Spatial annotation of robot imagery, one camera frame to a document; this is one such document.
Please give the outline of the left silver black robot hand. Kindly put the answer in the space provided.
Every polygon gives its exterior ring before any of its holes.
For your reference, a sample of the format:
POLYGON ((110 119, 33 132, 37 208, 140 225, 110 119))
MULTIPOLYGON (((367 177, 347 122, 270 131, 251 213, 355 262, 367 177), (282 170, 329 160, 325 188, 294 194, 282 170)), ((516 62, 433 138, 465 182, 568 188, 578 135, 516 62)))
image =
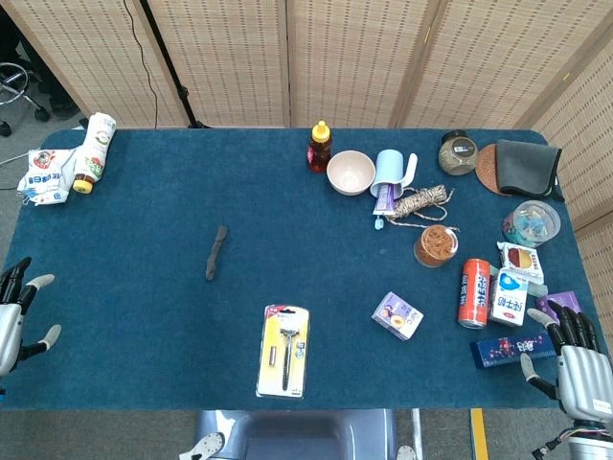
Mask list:
POLYGON ((25 317, 36 294, 50 285, 55 276, 45 274, 23 283, 32 262, 25 257, 1 273, 1 378, 9 375, 20 361, 48 352, 61 334, 61 326, 53 325, 46 335, 31 345, 22 341, 25 317))

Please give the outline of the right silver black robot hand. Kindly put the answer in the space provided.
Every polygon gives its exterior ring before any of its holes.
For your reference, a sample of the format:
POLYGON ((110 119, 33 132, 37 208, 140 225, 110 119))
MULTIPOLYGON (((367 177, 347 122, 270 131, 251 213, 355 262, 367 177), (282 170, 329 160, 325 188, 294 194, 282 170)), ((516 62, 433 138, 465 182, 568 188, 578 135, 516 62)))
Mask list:
POLYGON ((612 365, 603 352, 596 329, 582 312, 551 301, 558 315, 529 309, 527 314, 547 331, 556 352, 556 383, 543 379, 534 370, 527 354, 520 358, 525 381, 549 399, 574 421, 606 424, 612 421, 612 365))

